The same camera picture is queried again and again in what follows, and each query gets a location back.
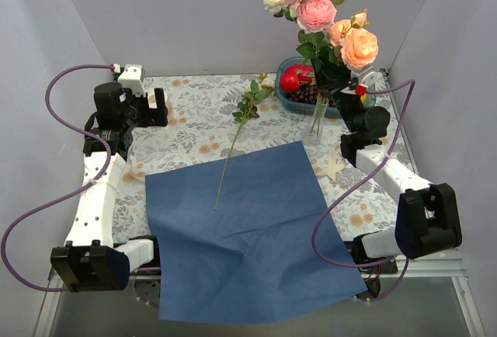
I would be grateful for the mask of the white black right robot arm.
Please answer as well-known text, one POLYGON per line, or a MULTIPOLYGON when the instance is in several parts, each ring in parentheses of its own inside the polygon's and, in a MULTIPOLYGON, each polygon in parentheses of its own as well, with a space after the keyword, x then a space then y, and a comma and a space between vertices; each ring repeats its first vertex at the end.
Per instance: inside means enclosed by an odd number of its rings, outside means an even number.
POLYGON ((353 239, 351 266, 368 273, 398 255, 417 259, 459 247, 462 231, 454 189, 446 183, 433 184, 393 159, 394 145, 381 141, 390 113, 361 100, 363 95, 377 94, 372 86, 380 74, 372 67, 345 72, 319 59, 312 64, 321 93, 334 102, 348 129, 340 138, 342 157, 366 173, 362 184, 374 180, 398 206, 393 228, 353 239))

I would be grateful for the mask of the pink rose stem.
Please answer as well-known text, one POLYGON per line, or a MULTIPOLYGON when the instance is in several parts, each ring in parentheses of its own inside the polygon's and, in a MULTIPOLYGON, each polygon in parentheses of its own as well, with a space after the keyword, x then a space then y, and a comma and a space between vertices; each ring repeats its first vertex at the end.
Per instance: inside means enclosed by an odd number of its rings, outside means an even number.
POLYGON ((339 20, 328 30, 336 57, 351 71, 371 65, 379 53, 377 36, 368 31, 368 11, 362 9, 350 19, 339 20))
POLYGON ((283 15, 299 27, 297 52, 314 66, 317 72, 342 66, 336 57, 329 36, 335 24, 338 7, 345 0, 283 0, 283 15))

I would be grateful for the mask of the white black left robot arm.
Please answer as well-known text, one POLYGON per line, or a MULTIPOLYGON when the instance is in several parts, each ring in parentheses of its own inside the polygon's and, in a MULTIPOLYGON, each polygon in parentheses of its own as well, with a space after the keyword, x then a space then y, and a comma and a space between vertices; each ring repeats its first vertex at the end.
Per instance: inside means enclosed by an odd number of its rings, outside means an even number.
POLYGON ((51 265, 71 292, 123 290, 130 274, 140 267, 150 275, 164 269, 165 256, 155 237, 146 235, 115 244, 113 211, 124 172, 133 129, 165 127, 168 123, 164 89, 149 94, 118 82, 94 90, 96 111, 85 125, 83 182, 90 187, 78 201, 71 230, 64 245, 53 248, 51 265))

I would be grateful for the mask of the green eucalyptus stem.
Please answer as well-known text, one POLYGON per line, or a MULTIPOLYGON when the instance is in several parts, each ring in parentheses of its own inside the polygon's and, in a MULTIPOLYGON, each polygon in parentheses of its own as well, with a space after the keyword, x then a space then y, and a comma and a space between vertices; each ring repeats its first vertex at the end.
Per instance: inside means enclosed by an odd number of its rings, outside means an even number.
POLYGON ((267 99, 270 96, 272 96, 274 94, 274 91, 275 91, 274 80, 269 78, 267 73, 261 72, 257 80, 255 79, 251 80, 248 91, 242 95, 242 98, 237 104, 237 109, 232 113, 233 120, 238 125, 238 129, 233 137, 231 146, 228 151, 228 155, 225 159, 224 167, 222 169, 221 180, 218 186, 217 198, 214 206, 215 210, 217 210, 220 202, 225 173, 227 171, 229 161, 233 154, 235 143, 242 132, 242 128, 250 120, 255 120, 260 117, 258 113, 258 105, 264 99, 267 99))

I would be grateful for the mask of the blue wrapping paper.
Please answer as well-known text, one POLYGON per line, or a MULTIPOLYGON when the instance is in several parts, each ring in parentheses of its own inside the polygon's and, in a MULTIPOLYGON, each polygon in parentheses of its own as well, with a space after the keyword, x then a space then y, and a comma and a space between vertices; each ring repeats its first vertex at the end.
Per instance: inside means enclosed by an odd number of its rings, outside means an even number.
POLYGON ((145 192, 162 320, 283 321, 366 289, 301 142, 148 175, 145 192))

